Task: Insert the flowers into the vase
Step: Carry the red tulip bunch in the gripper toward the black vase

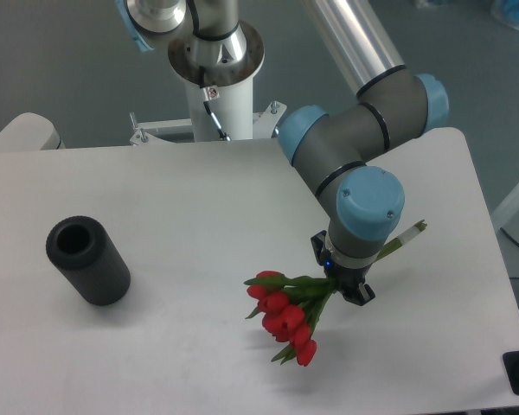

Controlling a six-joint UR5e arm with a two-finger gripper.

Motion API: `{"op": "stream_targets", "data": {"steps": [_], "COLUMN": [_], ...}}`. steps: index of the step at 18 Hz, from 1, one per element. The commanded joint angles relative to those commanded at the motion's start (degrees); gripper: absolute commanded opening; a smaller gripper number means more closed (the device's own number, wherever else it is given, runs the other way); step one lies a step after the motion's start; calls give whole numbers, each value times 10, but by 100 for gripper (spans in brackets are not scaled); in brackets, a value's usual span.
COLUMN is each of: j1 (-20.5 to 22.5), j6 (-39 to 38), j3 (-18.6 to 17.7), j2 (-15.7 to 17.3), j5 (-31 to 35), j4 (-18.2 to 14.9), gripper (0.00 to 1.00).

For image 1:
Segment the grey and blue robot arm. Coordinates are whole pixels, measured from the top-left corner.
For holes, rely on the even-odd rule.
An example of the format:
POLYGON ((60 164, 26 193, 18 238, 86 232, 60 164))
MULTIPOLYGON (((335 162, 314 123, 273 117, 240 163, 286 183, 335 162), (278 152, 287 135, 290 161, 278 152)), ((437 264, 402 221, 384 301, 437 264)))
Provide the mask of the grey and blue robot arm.
POLYGON ((307 1, 357 105, 331 116, 316 105, 253 113, 253 78, 265 49, 235 1, 119 1, 141 51, 163 49, 186 88, 197 142, 275 137, 330 223, 315 235, 317 262, 336 290, 363 305, 375 294, 369 268, 396 228, 405 202, 398 179, 370 161, 440 127, 449 101, 429 74, 407 69, 366 1, 307 1))

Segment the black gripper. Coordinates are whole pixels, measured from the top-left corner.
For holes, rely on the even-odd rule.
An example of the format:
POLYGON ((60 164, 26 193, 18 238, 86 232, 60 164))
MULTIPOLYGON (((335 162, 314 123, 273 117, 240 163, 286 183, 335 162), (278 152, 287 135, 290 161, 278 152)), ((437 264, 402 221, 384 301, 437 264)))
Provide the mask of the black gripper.
POLYGON ((336 286, 348 303, 364 306, 373 299, 375 293, 366 282, 366 275, 373 264, 370 259, 353 259, 342 255, 335 248, 325 247, 325 230, 311 237, 311 245, 316 262, 324 269, 327 277, 336 280, 336 286))

